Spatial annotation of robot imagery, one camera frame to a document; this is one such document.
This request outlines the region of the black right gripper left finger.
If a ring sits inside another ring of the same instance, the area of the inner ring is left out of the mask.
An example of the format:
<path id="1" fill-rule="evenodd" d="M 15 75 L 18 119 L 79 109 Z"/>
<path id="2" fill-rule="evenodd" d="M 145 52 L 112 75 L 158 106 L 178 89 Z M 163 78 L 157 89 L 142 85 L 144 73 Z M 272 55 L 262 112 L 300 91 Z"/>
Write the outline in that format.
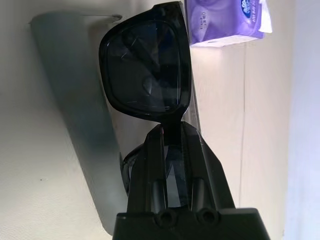
<path id="1" fill-rule="evenodd" d="M 159 213 L 168 207 L 163 127 L 146 136 L 130 178 L 128 213 Z"/>

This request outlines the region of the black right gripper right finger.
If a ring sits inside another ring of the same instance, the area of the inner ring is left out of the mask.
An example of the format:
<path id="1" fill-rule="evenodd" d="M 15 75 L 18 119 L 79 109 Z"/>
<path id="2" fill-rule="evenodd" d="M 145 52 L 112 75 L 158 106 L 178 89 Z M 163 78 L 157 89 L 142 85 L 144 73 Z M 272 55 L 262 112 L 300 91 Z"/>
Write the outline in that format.
<path id="1" fill-rule="evenodd" d="M 181 141 L 191 210 L 234 209 L 235 203 L 223 166 L 200 132 L 181 123 Z"/>

